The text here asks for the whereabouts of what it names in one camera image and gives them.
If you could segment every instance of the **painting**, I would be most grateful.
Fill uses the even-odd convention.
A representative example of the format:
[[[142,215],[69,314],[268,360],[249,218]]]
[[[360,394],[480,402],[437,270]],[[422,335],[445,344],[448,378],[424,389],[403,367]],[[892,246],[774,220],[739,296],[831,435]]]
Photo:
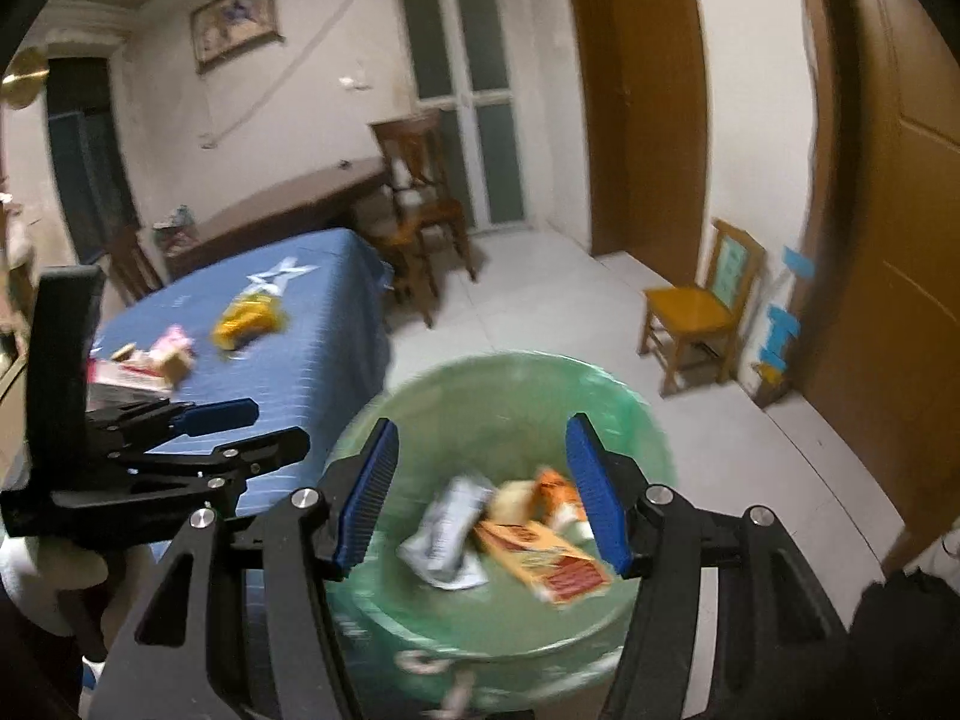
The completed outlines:
[[[239,53],[282,40],[274,0],[214,0],[190,16],[198,73]]]

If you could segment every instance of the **white star pattern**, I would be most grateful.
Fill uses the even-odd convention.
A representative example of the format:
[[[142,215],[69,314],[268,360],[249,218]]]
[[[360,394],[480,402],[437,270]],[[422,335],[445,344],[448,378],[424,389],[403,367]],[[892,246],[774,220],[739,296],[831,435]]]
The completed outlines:
[[[296,257],[284,257],[272,269],[262,274],[252,274],[247,276],[250,279],[250,285],[243,290],[242,295],[255,295],[256,293],[267,293],[267,295],[276,295],[278,298],[283,295],[287,282],[296,276],[309,274],[315,271],[316,265],[296,264]]]

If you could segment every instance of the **blue tablecloth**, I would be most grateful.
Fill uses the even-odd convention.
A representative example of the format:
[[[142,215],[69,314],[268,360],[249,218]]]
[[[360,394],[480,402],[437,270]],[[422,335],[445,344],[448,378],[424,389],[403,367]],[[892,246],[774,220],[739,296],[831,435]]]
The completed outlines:
[[[313,266],[291,278],[282,305],[284,332],[257,338],[239,359],[224,359],[210,330],[230,300],[288,257]],[[251,427],[203,437],[179,437],[155,451],[206,454],[217,445],[286,427],[309,433],[310,453],[297,464],[251,479],[239,514],[267,509],[285,493],[314,485],[340,432],[383,386],[390,347],[380,297],[386,266],[349,230],[308,233],[248,251],[196,271],[131,306],[109,322],[97,344],[109,354],[135,341],[149,348],[171,324],[194,339],[197,363],[176,400],[210,403],[251,397],[260,418]]]

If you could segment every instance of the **brown door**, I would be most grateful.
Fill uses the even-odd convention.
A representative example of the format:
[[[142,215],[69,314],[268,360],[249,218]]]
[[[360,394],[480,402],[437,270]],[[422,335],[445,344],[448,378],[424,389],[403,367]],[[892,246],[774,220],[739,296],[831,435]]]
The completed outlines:
[[[917,0],[853,2],[853,227],[800,385],[904,517],[903,562],[960,514],[960,67]]]
[[[573,5],[594,253],[624,248],[670,281],[690,282],[707,185],[707,76],[697,0]]]

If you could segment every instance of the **tiled floor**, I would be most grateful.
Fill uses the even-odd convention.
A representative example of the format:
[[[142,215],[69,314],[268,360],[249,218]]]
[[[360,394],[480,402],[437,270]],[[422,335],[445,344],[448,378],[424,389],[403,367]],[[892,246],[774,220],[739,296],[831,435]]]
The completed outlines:
[[[805,400],[789,399],[763,413],[736,383],[662,399],[661,368],[651,357],[637,357],[635,347],[641,291],[665,282],[630,255],[593,260],[559,234],[532,231],[477,237],[474,250],[482,262],[476,284],[449,254],[435,255],[443,277],[433,330],[409,309],[392,313],[388,386],[457,357],[503,349],[600,365],[649,402],[668,437],[679,490],[695,505],[720,512],[740,514],[755,503],[774,509],[850,622],[861,590],[881,578],[877,556],[902,523]],[[688,713],[704,707],[709,689],[715,581],[712,598],[709,577],[705,581],[697,647],[703,654],[694,664]]]

